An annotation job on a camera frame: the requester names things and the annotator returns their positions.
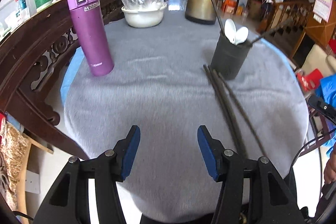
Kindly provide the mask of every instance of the white spoon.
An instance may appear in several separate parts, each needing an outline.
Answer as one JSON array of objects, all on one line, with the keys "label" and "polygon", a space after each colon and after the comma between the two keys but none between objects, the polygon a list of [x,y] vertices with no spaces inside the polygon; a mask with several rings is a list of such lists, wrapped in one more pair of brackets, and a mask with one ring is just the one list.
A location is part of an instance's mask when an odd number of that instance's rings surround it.
[{"label": "white spoon", "polygon": [[247,36],[249,35],[249,30],[246,27],[241,27],[236,32],[235,44],[238,45],[246,41]]},{"label": "white spoon", "polygon": [[236,38],[236,26],[232,19],[228,18],[225,21],[224,25],[224,34],[226,38],[232,43],[235,44]]}]

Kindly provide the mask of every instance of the bottle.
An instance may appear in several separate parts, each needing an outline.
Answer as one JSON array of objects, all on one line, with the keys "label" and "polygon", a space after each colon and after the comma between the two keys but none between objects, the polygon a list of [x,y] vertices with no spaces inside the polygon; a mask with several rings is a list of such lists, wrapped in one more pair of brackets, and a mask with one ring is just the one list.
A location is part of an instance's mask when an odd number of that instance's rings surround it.
[{"label": "bottle", "polygon": [[68,0],[79,44],[94,76],[110,73],[114,63],[109,50],[99,0]]},{"label": "bottle", "polygon": [[22,10],[27,8],[26,0],[19,0],[19,3]]},{"label": "bottle", "polygon": [[15,5],[16,5],[16,11],[19,12],[21,11],[21,5],[20,5],[20,0],[15,0]]}]

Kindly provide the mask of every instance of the white plastic basin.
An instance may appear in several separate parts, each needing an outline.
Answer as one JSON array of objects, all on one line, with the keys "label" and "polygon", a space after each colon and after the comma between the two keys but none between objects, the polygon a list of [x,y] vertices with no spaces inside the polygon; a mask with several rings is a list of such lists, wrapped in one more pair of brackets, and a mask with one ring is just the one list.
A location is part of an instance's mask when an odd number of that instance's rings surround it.
[{"label": "white plastic basin", "polygon": [[128,25],[134,28],[148,28],[158,25],[162,21],[166,8],[167,4],[165,3],[159,10],[155,11],[126,10],[124,7],[121,10],[125,14]]}]

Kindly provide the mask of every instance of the wooden staircase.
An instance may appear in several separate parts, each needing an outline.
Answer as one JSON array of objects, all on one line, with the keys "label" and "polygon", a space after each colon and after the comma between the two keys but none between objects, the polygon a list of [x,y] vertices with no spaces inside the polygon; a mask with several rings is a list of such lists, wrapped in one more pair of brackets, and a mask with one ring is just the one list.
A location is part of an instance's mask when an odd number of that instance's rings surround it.
[{"label": "wooden staircase", "polygon": [[292,17],[293,21],[283,28],[272,32],[265,39],[279,48],[287,57],[290,57],[307,24],[308,16],[312,9],[313,3],[303,1],[272,4],[271,11],[261,23],[266,24],[264,30],[273,29],[289,17]]}]

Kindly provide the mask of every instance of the electric kettle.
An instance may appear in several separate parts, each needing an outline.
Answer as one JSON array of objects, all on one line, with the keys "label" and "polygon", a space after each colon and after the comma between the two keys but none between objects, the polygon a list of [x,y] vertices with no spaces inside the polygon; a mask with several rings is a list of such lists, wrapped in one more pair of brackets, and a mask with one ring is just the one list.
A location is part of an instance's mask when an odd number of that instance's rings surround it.
[{"label": "electric kettle", "polygon": [[188,0],[185,18],[196,23],[208,25],[215,24],[217,19],[211,0]]}]

